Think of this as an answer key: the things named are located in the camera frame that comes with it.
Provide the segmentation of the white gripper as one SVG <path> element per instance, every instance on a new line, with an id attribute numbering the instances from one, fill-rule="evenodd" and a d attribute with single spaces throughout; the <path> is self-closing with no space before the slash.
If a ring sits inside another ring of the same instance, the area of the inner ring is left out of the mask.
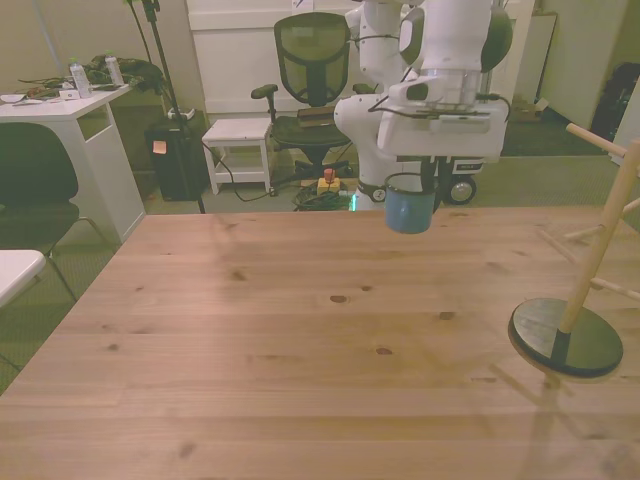
<path id="1" fill-rule="evenodd" d="M 443 202 L 446 157 L 499 157 L 504 144 L 504 107 L 478 105 L 465 114 L 440 114 L 430 118 L 410 118 L 382 111 L 377 147 L 389 162 L 409 162 L 423 158 L 420 180 L 425 194 L 434 194 L 434 211 Z"/>

